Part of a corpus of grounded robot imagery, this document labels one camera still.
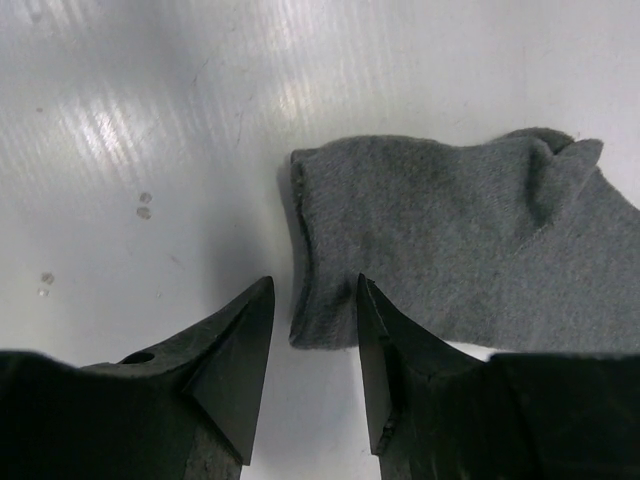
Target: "sock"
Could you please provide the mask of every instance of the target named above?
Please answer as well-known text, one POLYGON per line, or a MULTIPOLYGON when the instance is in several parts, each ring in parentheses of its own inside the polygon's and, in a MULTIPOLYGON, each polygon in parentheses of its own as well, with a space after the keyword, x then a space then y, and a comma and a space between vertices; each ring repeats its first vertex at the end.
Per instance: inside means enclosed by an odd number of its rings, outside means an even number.
POLYGON ((639 351, 640 212, 602 176, 601 150, 528 129, 472 147, 369 136, 293 152, 306 273, 292 345, 355 345, 364 273, 447 341, 639 351))

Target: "white surface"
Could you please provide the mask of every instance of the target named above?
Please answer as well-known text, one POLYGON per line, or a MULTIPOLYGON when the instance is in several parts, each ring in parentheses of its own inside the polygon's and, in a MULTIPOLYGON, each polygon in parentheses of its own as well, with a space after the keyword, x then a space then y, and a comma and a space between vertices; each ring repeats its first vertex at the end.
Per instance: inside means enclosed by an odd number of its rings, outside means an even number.
POLYGON ((243 479, 379 478, 357 352, 287 344, 287 155, 549 126, 604 139, 640 205, 638 18, 635 0, 0 0, 0 347, 117 361, 271 274, 243 479))

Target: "water droplet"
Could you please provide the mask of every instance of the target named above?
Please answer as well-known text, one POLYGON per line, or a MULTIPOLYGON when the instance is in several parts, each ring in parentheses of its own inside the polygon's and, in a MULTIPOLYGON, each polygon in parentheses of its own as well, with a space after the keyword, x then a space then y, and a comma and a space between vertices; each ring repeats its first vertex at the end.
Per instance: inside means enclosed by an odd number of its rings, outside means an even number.
POLYGON ((141 203, 151 203, 151 200, 153 200, 153 197, 149 192, 143 192, 140 194, 141 203))
POLYGON ((54 277, 53 273, 51 272, 44 272, 42 275, 40 275, 40 281, 42 283, 46 283, 47 285, 52 285, 55 279, 56 277, 54 277))
POLYGON ((31 17, 31 21, 33 23, 40 23, 40 21, 42 20, 42 12, 31 12, 29 16, 31 17))
POLYGON ((149 220, 151 218, 151 210, 149 210, 149 207, 139 207, 136 213, 143 220, 149 220))

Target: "black plastic jaw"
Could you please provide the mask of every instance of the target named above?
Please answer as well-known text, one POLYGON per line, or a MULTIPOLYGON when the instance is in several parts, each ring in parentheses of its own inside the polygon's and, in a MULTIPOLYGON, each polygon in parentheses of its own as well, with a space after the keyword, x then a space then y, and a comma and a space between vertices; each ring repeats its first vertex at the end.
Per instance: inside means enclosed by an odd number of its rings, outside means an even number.
POLYGON ((454 349, 360 276, 371 451, 383 480, 640 479, 640 357, 454 349))
POLYGON ((237 480, 251 459, 274 304, 265 277, 119 364, 0 352, 0 478, 237 480))

